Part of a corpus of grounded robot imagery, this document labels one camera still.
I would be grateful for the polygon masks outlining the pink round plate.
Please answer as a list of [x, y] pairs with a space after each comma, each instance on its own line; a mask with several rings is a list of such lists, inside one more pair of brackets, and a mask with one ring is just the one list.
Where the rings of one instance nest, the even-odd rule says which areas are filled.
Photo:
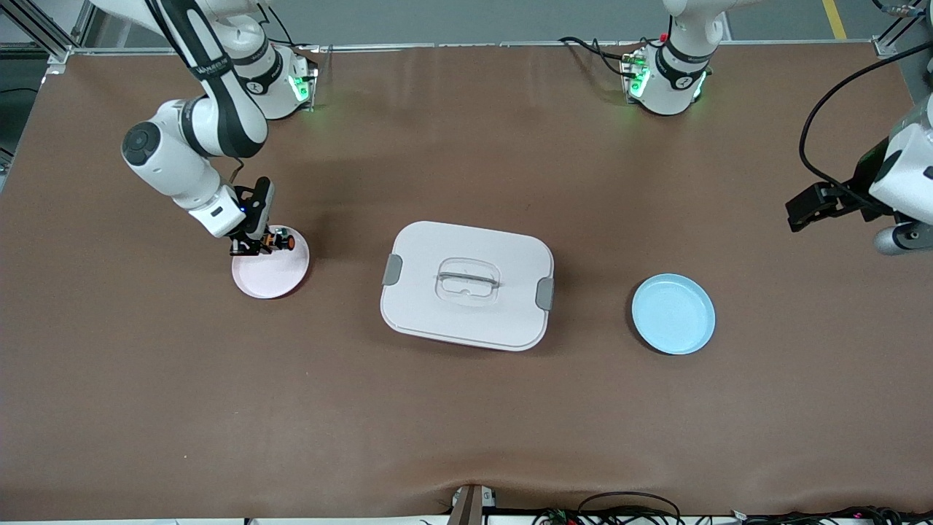
[[238, 289], [245, 295], [263, 300], [293, 292], [306, 278], [312, 262], [308, 243], [297, 230], [280, 225], [273, 226], [271, 230], [289, 236], [292, 249], [237, 256], [231, 260], [231, 276]]

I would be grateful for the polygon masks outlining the white lidded storage box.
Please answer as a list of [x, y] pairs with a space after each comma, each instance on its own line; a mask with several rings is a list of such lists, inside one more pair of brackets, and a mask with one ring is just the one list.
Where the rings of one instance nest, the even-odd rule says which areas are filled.
[[[382, 285], [380, 312], [394, 331], [511, 352], [533, 348], [543, 339], [550, 312], [536, 307], [534, 292], [540, 279], [554, 279], [555, 260], [536, 237], [414, 222], [400, 230], [390, 253], [403, 259], [403, 267], [396, 285]], [[437, 298], [434, 277], [447, 258], [493, 263], [501, 272], [499, 299], [490, 306], [469, 307]]]

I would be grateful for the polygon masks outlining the blue round plate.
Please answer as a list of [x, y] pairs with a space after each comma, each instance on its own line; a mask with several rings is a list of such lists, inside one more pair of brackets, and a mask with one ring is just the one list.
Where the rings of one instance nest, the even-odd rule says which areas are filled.
[[701, 350], [717, 324], [706, 290], [679, 273], [658, 273], [640, 283], [632, 299], [634, 328], [647, 345], [667, 355]]

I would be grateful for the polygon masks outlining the brown table mat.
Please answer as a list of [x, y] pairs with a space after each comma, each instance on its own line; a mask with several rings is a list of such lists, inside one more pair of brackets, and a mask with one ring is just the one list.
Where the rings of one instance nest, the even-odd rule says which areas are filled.
[[[933, 254], [859, 215], [799, 233], [797, 137], [870, 44], [728, 44], [678, 117], [566, 47], [322, 57], [313, 112], [238, 182], [276, 183], [309, 279], [259, 301], [120, 144], [199, 88], [173, 56], [79, 56], [38, 90], [0, 193], [0, 521], [433, 514], [642, 491], [687, 514], [933, 510]], [[490, 351], [394, 332], [394, 237], [431, 220], [536, 237], [546, 335]], [[701, 350], [632, 299], [702, 286]]]

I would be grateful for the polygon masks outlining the aluminium frame strut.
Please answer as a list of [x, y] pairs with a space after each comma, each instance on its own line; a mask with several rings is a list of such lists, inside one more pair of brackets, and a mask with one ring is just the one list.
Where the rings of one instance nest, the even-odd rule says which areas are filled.
[[876, 9], [893, 21], [882, 34], [876, 34], [872, 41], [879, 58], [896, 55], [896, 43], [907, 30], [918, 26], [921, 21], [928, 21], [933, 14], [933, 0], [870, 0]]
[[85, 43], [94, 13], [89, 0], [0, 0], [0, 58], [64, 63]]

